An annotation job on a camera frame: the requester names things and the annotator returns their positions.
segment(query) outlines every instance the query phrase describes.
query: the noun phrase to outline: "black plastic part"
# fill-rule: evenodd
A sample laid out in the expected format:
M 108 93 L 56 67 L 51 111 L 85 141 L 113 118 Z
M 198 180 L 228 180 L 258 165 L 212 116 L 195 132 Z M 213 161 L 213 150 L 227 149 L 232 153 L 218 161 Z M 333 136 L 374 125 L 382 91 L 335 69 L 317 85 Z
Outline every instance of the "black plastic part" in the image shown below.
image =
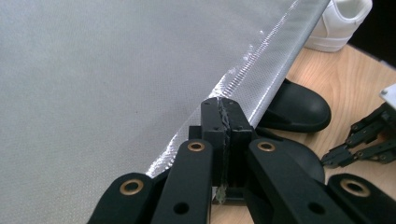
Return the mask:
M 356 223 L 396 223 L 396 203 L 363 178 L 333 175 L 327 190 Z
M 320 95 L 285 79 L 259 127 L 314 133 L 326 128 L 331 118 L 332 111 Z
M 275 209 L 268 200 L 257 177 L 250 172 L 244 187 L 244 198 L 254 223 L 274 223 Z
M 198 135 L 197 133 L 189 133 L 189 135 Z M 201 103 L 201 137 L 208 141 L 213 147 L 213 175 L 212 183 L 219 186 L 224 170 L 223 153 L 226 141 L 226 130 L 221 120 L 219 111 L 218 98 L 210 98 Z
M 284 150 L 311 178 L 319 183 L 324 183 L 325 174 L 323 166 L 318 156 L 305 145 L 277 136 L 263 128 L 256 129 L 257 134 L 261 137 L 269 138 L 279 145 L 279 150 Z
M 212 146 L 201 139 L 180 146 L 151 223 L 208 223 L 212 157 Z
M 122 194 L 121 185 L 129 180 L 141 181 L 142 189 L 133 195 Z M 156 203 L 153 190 L 154 181 L 146 175 L 132 173 L 117 178 L 96 205 L 88 223 L 149 223 L 153 211 L 149 207 Z
M 189 139 L 202 139 L 201 126 L 189 127 Z
M 244 187 L 248 167 L 245 154 L 252 140 L 253 128 L 237 102 L 229 99 L 223 99 L 222 102 L 225 104 L 231 130 L 228 184 L 230 187 Z
M 349 135 L 344 144 L 331 149 L 323 156 L 321 162 L 329 168 L 347 166 L 354 161 L 378 161 L 389 163 L 396 160 L 395 140 L 388 140 L 381 144 L 367 147 L 355 152 L 349 150 L 362 143 L 370 143 L 384 131 L 388 135 L 396 134 L 396 110 L 387 103 L 382 104 L 367 117 L 354 123 L 350 127 Z
M 247 164 L 275 208 L 273 223 L 353 223 L 275 141 L 252 141 Z

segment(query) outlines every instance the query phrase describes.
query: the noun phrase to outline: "wooden surface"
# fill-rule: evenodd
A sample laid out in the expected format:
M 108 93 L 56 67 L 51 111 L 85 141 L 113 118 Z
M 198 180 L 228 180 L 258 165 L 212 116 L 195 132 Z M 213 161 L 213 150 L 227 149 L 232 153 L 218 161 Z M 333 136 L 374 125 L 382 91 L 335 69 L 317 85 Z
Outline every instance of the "wooden surface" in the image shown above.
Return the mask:
M 335 53 L 302 49 L 289 71 L 288 79 L 320 94 L 332 109 L 332 121 L 319 133 L 276 133 L 305 144 L 321 158 L 329 149 L 344 143 L 351 124 L 383 103 L 378 94 L 396 83 L 396 71 L 350 46 Z M 344 168 L 326 169 L 325 172 L 326 180 L 340 173 L 361 176 L 396 200 L 396 161 L 386 165 L 357 161 Z M 213 205 L 211 223 L 253 221 L 245 206 Z

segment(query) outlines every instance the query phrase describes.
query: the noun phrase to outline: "gray fabric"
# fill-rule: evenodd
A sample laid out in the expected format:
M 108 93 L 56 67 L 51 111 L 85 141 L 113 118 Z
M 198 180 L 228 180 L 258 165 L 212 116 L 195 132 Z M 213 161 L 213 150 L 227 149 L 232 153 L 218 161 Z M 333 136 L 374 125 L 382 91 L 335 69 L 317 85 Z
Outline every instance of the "gray fabric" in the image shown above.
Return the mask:
M 145 173 L 293 4 L 248 69 L 277 78 L 238 87 L 242 102 L 270 92 L 252 102 L 257 115 L 324 1 L 1 1 L 0 222 L 86 222 L 110 183 Z

